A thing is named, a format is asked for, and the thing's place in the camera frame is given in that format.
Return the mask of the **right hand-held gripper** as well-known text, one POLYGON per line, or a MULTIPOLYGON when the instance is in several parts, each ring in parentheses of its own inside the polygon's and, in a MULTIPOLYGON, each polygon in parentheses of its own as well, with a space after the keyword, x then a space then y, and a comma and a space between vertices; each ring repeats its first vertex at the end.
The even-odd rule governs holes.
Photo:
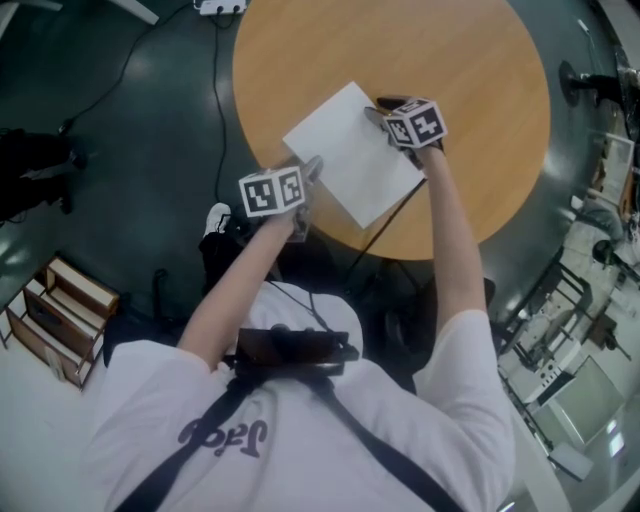
POLYGON ((366 118, 389 136, 390 144, 401 151, 419 170, 417 151, 433 147, 443 151, 447 127, 438 105, 429 99, 399 95, 376 99, 378 108, 364 108, 366 118))

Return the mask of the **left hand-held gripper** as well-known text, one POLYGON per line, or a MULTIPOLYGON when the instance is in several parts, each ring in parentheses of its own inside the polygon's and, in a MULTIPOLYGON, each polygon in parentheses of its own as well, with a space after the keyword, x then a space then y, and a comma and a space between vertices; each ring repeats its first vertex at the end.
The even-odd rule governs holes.
POLYGON ((267 169, 238 182, 244 213, 250 219, 293 214, 290 243, 304 243, 310 226, 311 187, 319 180, 324 161, 316 155, 303 166, 267 169))

